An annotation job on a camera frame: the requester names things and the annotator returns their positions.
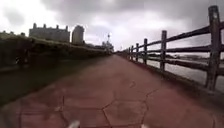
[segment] shrub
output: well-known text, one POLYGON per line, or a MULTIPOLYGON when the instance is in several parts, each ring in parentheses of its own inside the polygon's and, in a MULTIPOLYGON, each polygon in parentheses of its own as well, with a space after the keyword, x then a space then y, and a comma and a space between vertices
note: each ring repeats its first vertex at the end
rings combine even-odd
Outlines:
POLYGON ((108 52, 23 36, 0 38, 0 66, 18 64, 21 68, 55 65, 63 59, 88 59, 109 55, 108 52))

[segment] walkway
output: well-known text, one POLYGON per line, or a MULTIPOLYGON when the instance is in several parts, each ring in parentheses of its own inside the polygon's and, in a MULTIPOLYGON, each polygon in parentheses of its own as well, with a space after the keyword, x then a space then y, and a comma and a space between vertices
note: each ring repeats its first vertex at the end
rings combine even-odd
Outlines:
POLYGON ((112 56, 6 105, 0 128, 224 128, 221 113, 178 86, 112 56))

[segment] grass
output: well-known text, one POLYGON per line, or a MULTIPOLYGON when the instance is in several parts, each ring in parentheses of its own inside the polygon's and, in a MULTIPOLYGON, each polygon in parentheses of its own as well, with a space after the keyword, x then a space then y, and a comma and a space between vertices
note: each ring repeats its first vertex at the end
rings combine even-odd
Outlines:
POLYGON ((67 61, 53 68, 24 69, 0 75, 0 106, 77 73, 97 60, 67 61))

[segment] railing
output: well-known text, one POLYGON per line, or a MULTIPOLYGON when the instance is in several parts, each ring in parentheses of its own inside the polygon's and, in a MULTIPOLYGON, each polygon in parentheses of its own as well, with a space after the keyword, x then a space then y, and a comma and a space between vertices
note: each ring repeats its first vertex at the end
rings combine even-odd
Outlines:
POLYGON ((224 29, 224 22, 220 22, 218 6, 209 7, 209 21, 210 25, 198 30, 183 33, 177 36, 167 38, 167 31, 162 31, 161 40, 148 43, 147 39, 144 39, 144 44, 136 44, 136 47, 132 46, 128 48, 129 58, 138 62, 139 58, 143 58, 143 63, 147 64, 147 60, 160 62, 160 70, 165 72, 165 64, 179 65, 187 68, 202 70, 207 72, 205 87, 209 90, 214 90, 216 80, 219 75, 224 76, 224 68, 219 68, 220 55, 224 52, 224 45, 221 40, 221 30, 224 29), (204 34, 211 34, 211 45, 200 47, 188 47, 188 48, 173 48, 167 49, 167 43, 189 38, 193 36, 199 36, 204 34), (149 46, 161 44, 160 50, 148 50, 149 46), (152 58, 149 53, 160 53, 160 58, 152 58), (168 60, 166 59, 166 53, 210 53, 208 64, 192 63, 180 60, 168 60))

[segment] fence post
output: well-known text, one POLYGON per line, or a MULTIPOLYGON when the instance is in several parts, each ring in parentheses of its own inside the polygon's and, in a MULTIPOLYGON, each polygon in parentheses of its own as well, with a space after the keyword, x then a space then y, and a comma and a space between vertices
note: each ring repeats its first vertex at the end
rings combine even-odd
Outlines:
POLYGON ((209 90, 215 90, 222 45, 218 6, 209 7, 209 21, 211 32, 211 51, 205 87, 207 87, 209 90))
POLYGON ((130 57, 131 57, 131 48, 129 47, 128 48, 128 59, 130 59, 130 57))
POLYGON ((147 64, 147 43, 148 43, 148 40, 145 38, 144 39, 144 57, 143 57, 143 61, 144 61, 144 64, 147 64))
POLYGON ((162 40, 161 40, 161 61, 160 61, 160 69, 165 71, 165 59, 166 59, 166 39, 167 39, 167 31, 162 31, 162 40))
POLYGON ((137 43, 136 44, 136 56, 135 56, 135 59, 136 59, 136 62, 138 62, 138 51, 139 51, 139 49, 138 49, 138 46, 139 46, 139 44, 137 43))
POLYGON ((131 60, 133 60, 133 48, 134 46, 131 46, 131 60))

